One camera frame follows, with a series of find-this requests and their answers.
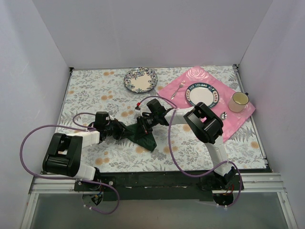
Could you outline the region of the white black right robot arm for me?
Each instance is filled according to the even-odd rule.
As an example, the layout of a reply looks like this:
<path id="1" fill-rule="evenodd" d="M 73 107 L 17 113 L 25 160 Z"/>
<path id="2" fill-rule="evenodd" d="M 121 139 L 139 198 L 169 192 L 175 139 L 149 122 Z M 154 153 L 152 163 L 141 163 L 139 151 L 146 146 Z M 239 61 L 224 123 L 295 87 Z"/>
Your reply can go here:
<path id="1" fill-rule="evenodd" d="M 224 148 L 223 121 L 206 104 L 199 102 L 190 108 L 179 109 L 174 106 L 165 109 L 157 99 L 153 99 L 147 103 L 147 106 L 150 112 L 143 112 L 137 117 L 136 139 L 151 134 L 152 128 L 156 125 L 168 126 L 170 132 L 172 125 L 187 124 L 197 139 L 207 147 L 214 167 L 201 175 L 191 175 L 183 171 L 171 155 L 176 167 L 184 175 L 192 178 L 213 173 L 216 185 L 223 190 L 234 186 L 233 180 L 238 169 L 228 160 Z"/>

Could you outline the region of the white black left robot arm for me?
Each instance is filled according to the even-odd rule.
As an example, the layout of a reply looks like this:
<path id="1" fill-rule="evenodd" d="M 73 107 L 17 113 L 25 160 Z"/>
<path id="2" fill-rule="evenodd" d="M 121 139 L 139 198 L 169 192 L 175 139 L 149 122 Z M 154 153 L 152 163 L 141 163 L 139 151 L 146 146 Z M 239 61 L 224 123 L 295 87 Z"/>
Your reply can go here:
<path id="1" fill-rule="evenodd" d="M 83 179 L 89 190 L 96 191 L 101 187 L 101 178 L 96 176 L 96 168 L 81 162 L 82 150 L 109 136 L 121 140 L 131 135 L 132 131 L 108 112 L 97 112 L 95 121 L 85 131 L 53 135 L 42 163 L 43 171 Z"/>

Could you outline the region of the dark green cloth napkin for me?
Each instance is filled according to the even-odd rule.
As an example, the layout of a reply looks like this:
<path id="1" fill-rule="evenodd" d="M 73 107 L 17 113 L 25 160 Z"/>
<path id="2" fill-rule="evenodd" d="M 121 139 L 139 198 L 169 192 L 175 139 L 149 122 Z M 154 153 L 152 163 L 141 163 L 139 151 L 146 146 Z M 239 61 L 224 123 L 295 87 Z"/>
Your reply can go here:
<path id="1" fill-rule="evenodd" d="M 152 131 L 145 132 L 139 124 L 126 126 L 124 137 L 150 152 L 157 147 Z"/>

